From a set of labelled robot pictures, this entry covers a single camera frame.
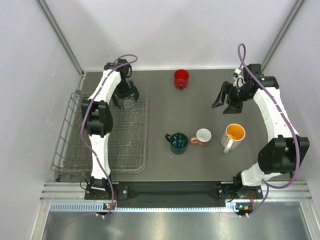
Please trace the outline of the clear plastic cup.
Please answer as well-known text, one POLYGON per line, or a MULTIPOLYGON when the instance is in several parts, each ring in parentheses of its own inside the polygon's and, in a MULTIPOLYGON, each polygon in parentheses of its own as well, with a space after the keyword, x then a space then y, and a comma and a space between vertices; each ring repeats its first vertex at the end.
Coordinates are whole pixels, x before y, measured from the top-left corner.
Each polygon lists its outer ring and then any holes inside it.
POLYGON ((133 108, 134 102, 131 99, 126 99, 123 101, 123 107, 126 111, 129 111, 133 108))

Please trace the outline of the red mug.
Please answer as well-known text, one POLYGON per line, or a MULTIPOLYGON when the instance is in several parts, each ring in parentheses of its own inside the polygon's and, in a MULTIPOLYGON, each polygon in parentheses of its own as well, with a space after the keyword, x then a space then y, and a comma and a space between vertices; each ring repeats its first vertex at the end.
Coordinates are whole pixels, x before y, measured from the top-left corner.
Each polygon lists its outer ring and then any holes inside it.
POLYGON ((174 86, 183 90, 188 86, 189 83, 189 72, 185 69, 178 69, 174 73, 174 86))

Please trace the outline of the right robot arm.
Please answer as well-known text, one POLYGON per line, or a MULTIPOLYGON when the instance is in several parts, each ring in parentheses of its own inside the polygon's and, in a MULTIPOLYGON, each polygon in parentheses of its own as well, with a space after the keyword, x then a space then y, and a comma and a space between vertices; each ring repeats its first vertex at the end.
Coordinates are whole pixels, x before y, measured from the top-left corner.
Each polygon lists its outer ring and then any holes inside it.
POLYGON ((223 82, 211 107, 227 104, 223 114, 240 114, 244 102, 254 100, 267 131, 267 144, 258 153, 257 163, 233 177, 233 192, 243 199, 273 177, 291 174, 293 182, 310 142, 292 126, 282 104, 277 79, 265 76, 259 63, 236 68, 233 79, 233 83, 223 82))

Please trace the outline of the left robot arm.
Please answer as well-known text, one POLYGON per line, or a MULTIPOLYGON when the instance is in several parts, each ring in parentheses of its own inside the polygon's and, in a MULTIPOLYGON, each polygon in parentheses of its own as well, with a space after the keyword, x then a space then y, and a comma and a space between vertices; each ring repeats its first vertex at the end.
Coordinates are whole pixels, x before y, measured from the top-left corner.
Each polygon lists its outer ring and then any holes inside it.
POLYGON ((110 103, 117 108, 131 108, 139 99, 139 91, 133 81, 132 62, 120 56, 108 62, 93 94, 80 104, 82 125, 80 138, 92 153, 92 171, 86 182, 85 200, 115 200, 108 160, 108 140, 114 120, 110 103))

